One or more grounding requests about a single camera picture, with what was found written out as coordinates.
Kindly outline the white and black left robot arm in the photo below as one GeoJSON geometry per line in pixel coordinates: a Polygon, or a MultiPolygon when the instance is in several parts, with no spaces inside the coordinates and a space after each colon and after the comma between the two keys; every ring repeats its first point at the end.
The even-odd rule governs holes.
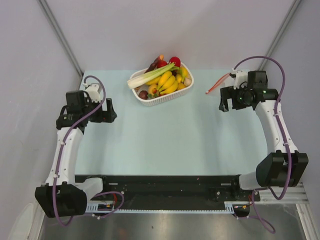
{"type": "Polygon", "coordinates": [[[105,200],[111,188],[100,177],[76,183],[75,168],[80,143],[88,123],[113,123],[117,117],[112,99],[101,97],[92,86],[69,91],[66,105],[56,120],[57,145],[45,183],[35,189],[35,198],[49,218],[83,215],[94,196],[105,200]]]}

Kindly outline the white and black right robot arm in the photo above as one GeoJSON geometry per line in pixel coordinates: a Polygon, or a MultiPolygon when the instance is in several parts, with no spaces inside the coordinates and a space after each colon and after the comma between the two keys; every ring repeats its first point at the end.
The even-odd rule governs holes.
{"type": "Polygon", "coordinates": [[[231,196],[242,201],[249,190],[269,187],[295,187],[309,163],[306,153],[293,143],[282,115],[279,93],[268,88],[265,71],[232,70],[234,83],[220,89],[219,110],[241,110],[251,107],[262,125],[268,155],[255,171],[239,176],[239,183],[230,188],[231,196]]]}

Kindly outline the clear zip bag red zipper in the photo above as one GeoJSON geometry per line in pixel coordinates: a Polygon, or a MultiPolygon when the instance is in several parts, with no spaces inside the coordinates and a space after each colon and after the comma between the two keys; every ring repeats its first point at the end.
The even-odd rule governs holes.
{"type": "Polygon", "coordinates": [[[213,90],[215,90],[216,88],[218,88],[229,76],[230,76],[230,73],[226,73],[225,75],[223,75],[209,90],[205,92],[205,94],[207,95],[211,93],[213,90]]]}

